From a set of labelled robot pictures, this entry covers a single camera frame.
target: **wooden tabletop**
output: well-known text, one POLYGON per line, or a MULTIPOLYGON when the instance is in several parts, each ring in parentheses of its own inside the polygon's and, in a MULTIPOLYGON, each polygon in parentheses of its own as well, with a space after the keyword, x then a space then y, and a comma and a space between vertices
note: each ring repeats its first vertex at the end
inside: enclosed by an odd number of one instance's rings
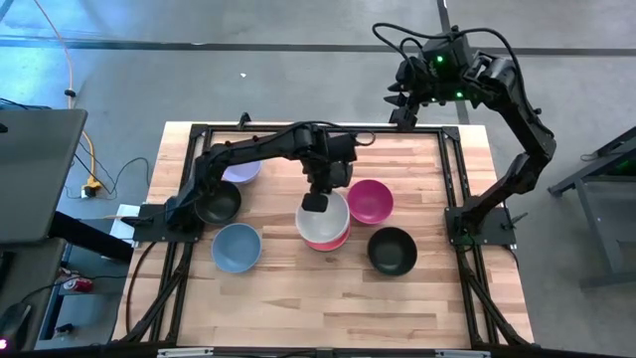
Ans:
MULTIPOLYGON (((178 191, 192 122, 167 122, 155 164, 149 203, 163 203, 178 191)), ((471 191, 479 194, 496 180, 486 130, 459 126, 471 191)), ((216 132, 214 142, 251 137, 248 132, 216 132)), ((469 347, 457 262, 443 221, 447 206, 437 139, 429 134, 378 134, 358 147, 352 185, 374 178, 393 191, 393 214, 381 225, 354 223, 337 251, 307 247, 294 227, 294 213, 308 189, 298 161, 264 162, 253 183, 241 188, 237 222, 258 229, 262 255, 247 273, 216 268, 210 254, 219 228, 207 227, 195 245, 178 344, 214 346, 329 346, 368 348, 469 347), (367 241, 377 229, 397 226, 417 243, 417 263, 404 276, 373 270, 367 241)), ((456 178, 455 158, 449 151, 456 178)), ((347 188, 336 189, 341 194, 347 188)), ((456 196, 461 204, 461 195, 456 196)), ((132 293, 136 322, 157 294, 166 244, 157 244, 143 263, 132 293)), ((132 272, 143 246, 135 251, 132 272)), ((502 248, 484 247, 491 295, 518 332, 533 340, 517 267, 502 248)), ((113 338, 125 334, 125 293, 113 338)), ((476 304, 486 339, 481 304, 476 304)), ((162 337, 171 309, 166 309, 162 337)))

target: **pink bowl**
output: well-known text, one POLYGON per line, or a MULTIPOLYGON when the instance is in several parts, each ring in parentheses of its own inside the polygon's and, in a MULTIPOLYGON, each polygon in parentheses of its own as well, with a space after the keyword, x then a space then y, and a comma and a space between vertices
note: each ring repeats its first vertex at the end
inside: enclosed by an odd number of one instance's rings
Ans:
POLYGON ((351 215, 364 224, 379 224, 394 209, 394 196, 387 186, 377 180, 362 180, 347 194, 351 215))
POLYGON ((321 252, 330 252, 345 245, 345 242, 347 241, 347 239, 349 239, 349 234, 351 234, 351 223, 349 223, 349 228, 347 228, 347 231, 345 232, 345 234, 343 234, 340 238, 332 241, 331 243, 314 244, 306 240, 303 240, 303 241, 305 242, 305 244, 307 244, 308 247, 310 247, 313 250, 321 251, 321 252))

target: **red object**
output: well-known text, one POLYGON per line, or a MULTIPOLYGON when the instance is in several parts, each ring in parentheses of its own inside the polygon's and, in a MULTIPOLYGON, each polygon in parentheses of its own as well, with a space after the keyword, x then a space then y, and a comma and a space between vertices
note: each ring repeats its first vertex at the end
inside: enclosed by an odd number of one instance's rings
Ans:
POLYGON ((92 281, 88 278, 77 277, 66 282, 64 288, 73 292, 88 293, 92 291, 92 281))
POLYGON ((321 251, 321 252, 330 252, 330 251, 334 251, 338 248, 340 248, 341 246, 343 246, 345 244, 345 242, 347 241, 347 239, 349 239, 349 234, 351 234, 351 222, 349 223, 349 228, 347 228, 347 231, 345 232, 345 234, 343 234, 340 238, 330 242, 330 243, 326 243, 326 244, 314 244, 312 242, 308 242, 306 240, 303 240, 305 242, 305 244, 307 244, 308 247, 310 247, 313 250, 316 251, 321 251))
POLYGON ((377 180, 361 180, 347 194, 351 215, 364 224, 379 224, 394 209, 394 196, 387 186, 377 180))

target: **gray floor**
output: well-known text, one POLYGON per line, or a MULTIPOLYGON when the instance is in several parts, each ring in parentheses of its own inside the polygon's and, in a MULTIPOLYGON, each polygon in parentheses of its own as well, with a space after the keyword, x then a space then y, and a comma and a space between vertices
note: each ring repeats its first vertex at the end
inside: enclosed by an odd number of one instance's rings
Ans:
MULTIPOLYGON (((441 29, 434 0, 97 0, 42 1, 65 37, 149 42, 376 45, 370 27, 396 22, 413 30, 441 29)), ((636 49, 636 2, 630 0, 447 0, 452 24, 489 26, 514 47, 636 49)), ((30 0, 15 0, 0 22, 0 40, 50 37, 30 0)), ((496 46, 487 37, 471 44, 496 46)), ((60 49, 3 48, 0 95, 65 106, 68 73, 60 49)), ((385 122, 382 101, 399 56, 374 53, 186 52, 72 50, 78 107, 111 174, 128 159, 151 163, 166 120, 323 119, 385 122)), ((634 57, 522 57, 528 94, 544 110, 558 149, 539 187, 509 201, 518 224, 519 259, 536 341, 546 347, 634 355, 636 285, 581 291, 578 281, 603 273, 575 193, 553 199, 549 185, 581 167, 578 157, 635 124, 634 57)), ((420 121, 457 123, 454 106, 420 112, 420 121)), ((469 109, 485 124, 499 174, 521 147, 504 121, 469 109)), ((121 176, 115 200, 71 200, 60 209, 83 218, 111 215, 147 193, 144 168, 121 176)), ((72 168, 77 195, 86 173, 72 168)), ((111 326, 104 324, 104 331, 111 326)))

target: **white bowl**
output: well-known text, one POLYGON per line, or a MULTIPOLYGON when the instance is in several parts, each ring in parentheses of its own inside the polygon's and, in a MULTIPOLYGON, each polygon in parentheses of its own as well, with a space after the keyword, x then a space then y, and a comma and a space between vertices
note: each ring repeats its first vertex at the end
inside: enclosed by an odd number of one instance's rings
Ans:
POLYGON ((306 241, 314 244, 327 244, 338 240, 349 228, 349 204, 347 200, 332 191, 322 194, 327 197, 327 210, 324 213, 308 212, 299 206, 296 210, 296 229, 306 241))

